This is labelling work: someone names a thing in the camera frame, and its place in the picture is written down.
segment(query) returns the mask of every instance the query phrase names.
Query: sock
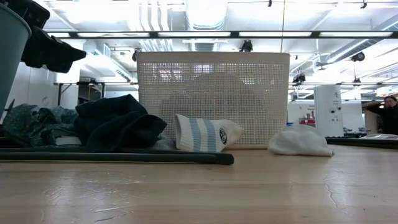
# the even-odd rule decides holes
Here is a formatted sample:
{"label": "sock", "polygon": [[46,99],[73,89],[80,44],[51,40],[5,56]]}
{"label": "sock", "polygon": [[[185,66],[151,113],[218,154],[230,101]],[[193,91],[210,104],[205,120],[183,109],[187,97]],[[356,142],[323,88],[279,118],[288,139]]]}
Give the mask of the sock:
{"label": "sock", "polygon": [[221,152],[238,141],[243,128],[230,120],[187,118],[175,115],[177,149],[193,152]]}

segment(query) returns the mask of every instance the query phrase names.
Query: dark green cloth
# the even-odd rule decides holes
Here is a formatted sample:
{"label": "dark green cloth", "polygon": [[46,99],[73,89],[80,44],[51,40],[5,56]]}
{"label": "dark green cloth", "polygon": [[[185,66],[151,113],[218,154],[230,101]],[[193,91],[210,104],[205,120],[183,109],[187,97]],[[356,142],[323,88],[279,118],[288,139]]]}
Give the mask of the dark green cloth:
{"label": "dark green cloth", "polygon": [[39,108],[23,104],[7,112],[3,121],[5,135],[25,147],[55,146],[55,138],[76,136],[73,122],[76,110],[60,106]]}

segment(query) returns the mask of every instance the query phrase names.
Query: ceiling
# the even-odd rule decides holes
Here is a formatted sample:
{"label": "ceiling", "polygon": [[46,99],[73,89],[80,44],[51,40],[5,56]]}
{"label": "ceiling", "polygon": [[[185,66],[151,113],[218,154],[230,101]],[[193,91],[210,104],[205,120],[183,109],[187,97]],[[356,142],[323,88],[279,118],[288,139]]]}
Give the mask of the ceiling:
{"label": "ceiling", "polygon": [[[49,32],[165,30],[165,27],[170,30],[189,29],[189,9],[183,0],[36,1],[51,12],[51,18],[44,27]],[[364,9],[361,9],[362,1],[352,0],[273,0],[271,7],[268,7],[269,1],[257,0],[187,0],[189,1],[200,1],[201,5],[204,5],[195,6],[195,16],[199,21],[210,21],[220,17],[224,30],[380,30],[380,26],[394,16],[398,22],[396,0],[366,1],[368,5]],[[151,13],[153,6],[158,12],[157,18]],[[218,44],[219,51],[238,51],[243,41],[220,40],[222,43]],[[362,62],[341,60],[322,67],[325,70],[319,70],[320,67],[315,66],[316,62],[322,62],[323,57],[354,39],[251,41],[254,52],[290,53],[291,79],[298,73],[304,73],[307,82],[317,83],[352,82],[354,76],[359,77],[362,82],[398,82],[397,39],[383,40],[364,49],[366,59]],[[152,44],[159,47],[158,50],[164,50],[164,45],[156,40],[151,42],[137,39],[98,39],[95,42],[97,45],[106,44],[110,47],[111,57],[129,72],[136,71],[136,64],[131,60],[135,48],[145,48]],[[192,45],[187,42],[189,40],[172,39],[165,40],[164,43],[169,43],[174,51],[187,51],[192,49]],[[313,86],[306,86],[300,92],[304,95],[311,94],[312,88]],[[376,88],[377,86],[367,86],[356,91],[369,93]]]}

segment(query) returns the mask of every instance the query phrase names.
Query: wooden table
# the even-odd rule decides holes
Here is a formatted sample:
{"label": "wooden table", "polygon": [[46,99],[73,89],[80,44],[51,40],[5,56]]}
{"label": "wooden table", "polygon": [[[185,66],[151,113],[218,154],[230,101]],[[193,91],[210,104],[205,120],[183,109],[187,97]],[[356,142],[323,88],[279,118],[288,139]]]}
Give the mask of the wooden table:
{"label": "wooden table", "polygon": [[398,223],[398,151],[232,151],[233,166],[0,163],[0,222]]}

